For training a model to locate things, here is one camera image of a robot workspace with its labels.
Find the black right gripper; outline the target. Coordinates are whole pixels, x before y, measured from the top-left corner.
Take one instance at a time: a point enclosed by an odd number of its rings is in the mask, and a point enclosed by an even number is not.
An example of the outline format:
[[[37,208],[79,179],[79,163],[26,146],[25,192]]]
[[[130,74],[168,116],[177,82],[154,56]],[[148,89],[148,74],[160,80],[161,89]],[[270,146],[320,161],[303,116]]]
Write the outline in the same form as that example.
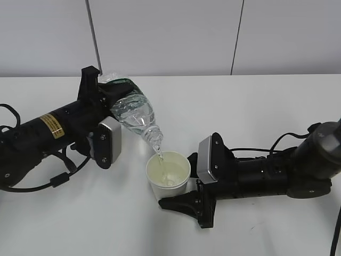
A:
[[[190,163],[190,178],[199,179],[198,191],[162,198],[158,201],[163,210],[174,211],[198,218],[201,228],[212,228],[216,201],[234,199],[240,195],[237,174],[237,159],[233,152],[224,149],[223,153],[213,153],[222,167],[218,167],[220,177],[216,182],[204,184],[208,180],[209,160],[207,154],[192,153],[187,160]]]

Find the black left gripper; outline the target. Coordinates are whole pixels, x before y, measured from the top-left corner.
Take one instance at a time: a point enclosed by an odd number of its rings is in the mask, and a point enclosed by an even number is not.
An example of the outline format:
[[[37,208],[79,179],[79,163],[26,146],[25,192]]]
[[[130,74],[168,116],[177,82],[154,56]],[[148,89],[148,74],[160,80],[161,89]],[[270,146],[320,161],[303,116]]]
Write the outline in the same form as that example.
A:
[[[130,79],[98,82],[100,71],[95,67],[82,69],[74,118],[75,149],[82,155],[90,154],[88,136],[100,121],[109,115],[109,100],[119,100],[138,87]]]

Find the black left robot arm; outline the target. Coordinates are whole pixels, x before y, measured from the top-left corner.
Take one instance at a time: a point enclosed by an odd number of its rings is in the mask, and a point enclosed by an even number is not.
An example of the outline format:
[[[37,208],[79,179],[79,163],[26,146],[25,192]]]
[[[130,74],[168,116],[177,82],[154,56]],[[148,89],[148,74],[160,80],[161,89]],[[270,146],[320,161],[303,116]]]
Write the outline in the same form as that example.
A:
[[[116,161],[121,153],[121,124],[111,107],[139,88],[129,78],[100,83],[99,73],[93,66],[83,68],[76,101],[24,124],[15,109],[1,104],[17,119],[14,127],[1,126],[1,190],[29,193],[57,187],[90,159],[102,169]],[[67,171],[39,187],[15,187],[51,155],[62,160]]]

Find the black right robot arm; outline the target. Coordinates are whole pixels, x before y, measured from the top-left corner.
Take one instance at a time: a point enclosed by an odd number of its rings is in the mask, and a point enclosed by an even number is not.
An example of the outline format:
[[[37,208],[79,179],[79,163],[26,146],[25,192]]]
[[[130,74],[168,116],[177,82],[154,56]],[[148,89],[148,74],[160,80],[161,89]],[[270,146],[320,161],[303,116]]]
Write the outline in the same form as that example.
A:
[[[196,189],[162,198],[159,206],[211,228],[218,200],[280,195],[307,199],[330,193],[331,180],[340,173],[340,122],[313,124],[299,146],[272,147],[265,157],[238,158],[213,133],[188,160]]]

